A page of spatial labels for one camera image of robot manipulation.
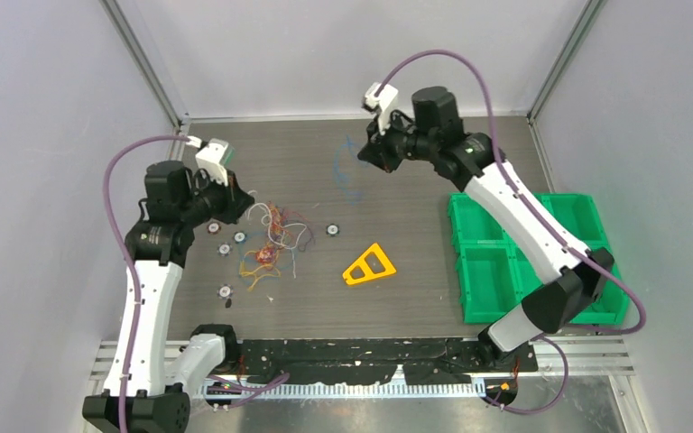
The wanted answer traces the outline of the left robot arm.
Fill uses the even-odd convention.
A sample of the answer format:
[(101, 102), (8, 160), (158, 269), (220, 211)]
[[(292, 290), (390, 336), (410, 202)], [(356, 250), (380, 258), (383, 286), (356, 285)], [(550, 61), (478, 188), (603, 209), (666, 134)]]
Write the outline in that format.
[(114, 361), (98, 395), (87, 396), (82, 417), (101, 432), (184, 432), (190, 405), (213, 372), (231, 373), (241, 351), (230, 325), (203, 324), (170, 364), (166, 340), (175, 293), (195, 229), (235, 224), (253, 205), (233, 171), (222, 183), (180, 161), (149, 166), (140, 216), (123, 238), (126, 298)]

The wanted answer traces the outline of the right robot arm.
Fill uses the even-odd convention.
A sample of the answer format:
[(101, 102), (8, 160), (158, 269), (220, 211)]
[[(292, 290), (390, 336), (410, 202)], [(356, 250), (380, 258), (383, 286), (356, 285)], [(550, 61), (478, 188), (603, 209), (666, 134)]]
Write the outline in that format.
[(522, 184), (492, 138), (469, 133), (452, 92), (441, 86), (411, 96), (412, 115), (397, 106), (399, 92), (374, 83), (363, 108), (373, 115), (357, 157), (386, 172), (401, 162), (427, 161), (434, 171), (480, 205), (508, 234), (541, 281), (519, 305), (480, 332), (479, 358), (502, 370), (515, 349), (554, 334), (597, 301), (610, 279), (614, 258), (573, 236)]

